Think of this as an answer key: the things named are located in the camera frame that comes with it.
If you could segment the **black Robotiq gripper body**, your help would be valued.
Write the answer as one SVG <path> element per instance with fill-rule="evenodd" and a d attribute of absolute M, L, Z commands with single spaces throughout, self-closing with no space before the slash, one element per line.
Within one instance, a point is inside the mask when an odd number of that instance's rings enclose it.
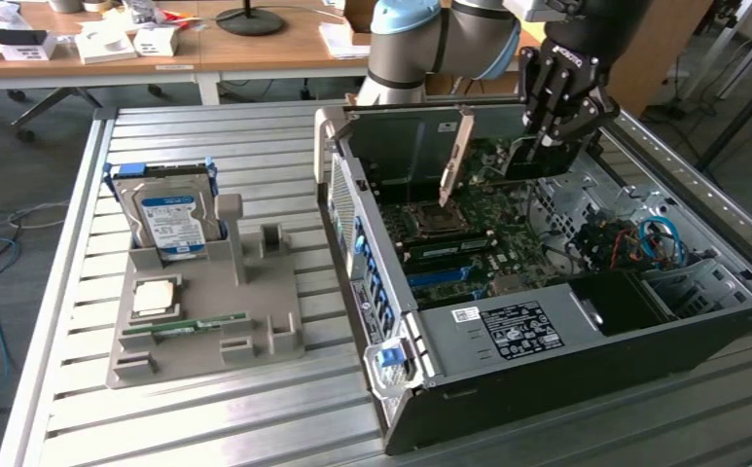
<path fill-rule="evenodd" d="M 584 64 L 598 59 L 598 83 L 607 85 L 650 9 L 647 0 L 546 1 L 566 18 L 544 27 L 547 39 Z"/>

